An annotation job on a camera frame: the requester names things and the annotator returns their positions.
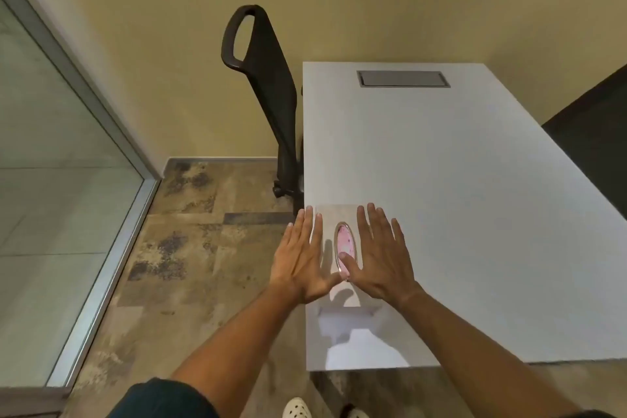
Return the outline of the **person's right hand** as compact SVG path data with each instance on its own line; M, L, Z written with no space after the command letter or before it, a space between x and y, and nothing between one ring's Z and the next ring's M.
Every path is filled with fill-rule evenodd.
M376 207L380 221L380 247L371 243L367 206L357 207L357 228L361 245L363 279L359 289L400 310L426 291L414 277L409 250L404 238L404 256L398 256L391 221L384 210Z

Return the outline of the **person's left hand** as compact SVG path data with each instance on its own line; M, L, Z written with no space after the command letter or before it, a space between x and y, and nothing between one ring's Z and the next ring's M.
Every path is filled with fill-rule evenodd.
M285 256L281 256L281 240L275 251L270 271L269 287L279 291L291 306L311 303L330 292L322 292L321 279L332 274L322 271L323 219L315 214L311 244L302 251L301 228L305 208L298 211L292 229L292 238Z

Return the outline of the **person's left forearm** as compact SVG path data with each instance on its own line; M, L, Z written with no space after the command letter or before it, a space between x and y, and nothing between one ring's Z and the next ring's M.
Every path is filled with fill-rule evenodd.
M219 418L239 418L286 320L302 303L294 281L272 282L178 366L171 379L190 385Z

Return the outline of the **person's right forearm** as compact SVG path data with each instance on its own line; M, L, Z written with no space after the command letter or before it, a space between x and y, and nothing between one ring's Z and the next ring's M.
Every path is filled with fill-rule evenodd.
M389 303L435 356L475 418L565 418L582 408L417 282Z

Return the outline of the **pink oval metal-rimmed object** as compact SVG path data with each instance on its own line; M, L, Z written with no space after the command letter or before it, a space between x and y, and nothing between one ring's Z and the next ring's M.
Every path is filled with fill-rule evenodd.
M338 271L344 279L348 279L350 272L342 262L343 256L357 258L356 240L350 225L346 222L338 222L333 236L333 256Z

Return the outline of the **white paper sheet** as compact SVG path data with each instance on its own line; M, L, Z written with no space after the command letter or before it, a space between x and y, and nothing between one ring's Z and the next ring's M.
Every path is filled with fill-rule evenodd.
M338 222L350 225L362 266L357 228L357 206L319 203L315 214L323 219L322 262L325 273L338 272L333 256L333 236ZM362 370L405 365L401 354L379 335L394 325L394 311L387 303L372 298L344 281L328 295L305 307L305 364L309 372Z

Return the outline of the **black office chair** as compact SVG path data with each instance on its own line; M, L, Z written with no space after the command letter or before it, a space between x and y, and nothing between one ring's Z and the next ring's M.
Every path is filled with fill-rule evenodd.
M239 26L253 17L253 28L246 54L234 54ZM278 143L276 198L302 200L302 165L297 156L297 90L278 38L266 11L260 5L243 5L231 16L221 43L221 59L228 68L243 73Z

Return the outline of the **dark green shorts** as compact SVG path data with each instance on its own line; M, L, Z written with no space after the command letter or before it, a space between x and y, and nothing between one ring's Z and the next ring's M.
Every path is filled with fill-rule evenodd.
M106 418L219 418L214 406L192 386L152 378L132 385Z

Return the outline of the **dark cabinet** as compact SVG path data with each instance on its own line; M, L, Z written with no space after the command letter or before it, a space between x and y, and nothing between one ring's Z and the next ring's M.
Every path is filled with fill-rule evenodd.
M542 127L627 220L627 64Z

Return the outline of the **glass partition with aluminium frame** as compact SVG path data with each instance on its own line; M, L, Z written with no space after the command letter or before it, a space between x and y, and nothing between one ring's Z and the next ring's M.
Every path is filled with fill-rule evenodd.
M0 0L0 390L70 388L158 185L30 0Z

